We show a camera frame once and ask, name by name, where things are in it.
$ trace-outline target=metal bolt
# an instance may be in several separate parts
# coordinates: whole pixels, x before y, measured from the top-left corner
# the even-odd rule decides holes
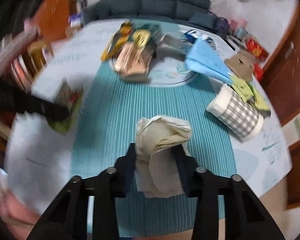
[[[242,177],[241,177],[240,175],[234,174],[234,175],[232,176],[232,180],[234,180],[234,181],[241,181],[241,180],[242,180]]]
[[[195,171],[196,171],[197,173],[204,173],[204,172],[207,171],[207,169],[204,168],[204,167],[196,167],[196,168],[195,168]]]
[[[81,177],[76,175],[76,176],[73,176],[72,179],[71,179],[71,182],[73,183],[77,183],[81,180]]]
[[[117,172],[117,169],[115,167],[109,167],[107,170],[106,170],[107,173],[109,174],[113,174],[113,173],[116,173]]]

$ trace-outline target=crumpled cloth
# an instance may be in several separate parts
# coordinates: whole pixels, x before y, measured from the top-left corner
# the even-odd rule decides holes
[[[136,182],[145,197],[167,198],[183,193],[171,147],[181,144],[187,155],[192,136],[189,121],[157,115],[141,118],[136,133]]]

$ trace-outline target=checkered pattern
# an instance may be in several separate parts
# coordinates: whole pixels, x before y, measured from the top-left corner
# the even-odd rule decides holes
[[[243,102],[240,96],[233,91],[227,109],[219,118],[239,138],[244,138],[256,127],[259,120],[259,112],[251,105]]]

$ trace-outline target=folded light blue cloth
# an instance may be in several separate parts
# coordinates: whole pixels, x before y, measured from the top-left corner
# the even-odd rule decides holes
[[[184,66],[189,70],[213,77],[229,85],[233,84],[230,79],[231,70],[209,44],[202,39],[195,41],[185,56]]]

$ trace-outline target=red box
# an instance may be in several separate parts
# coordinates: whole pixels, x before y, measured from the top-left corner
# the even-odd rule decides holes
[[[252,53],[255,58],[260,61],[265,61],[269,53],[255,40],[249,39],[246,43],[246,49],[248,52]]]

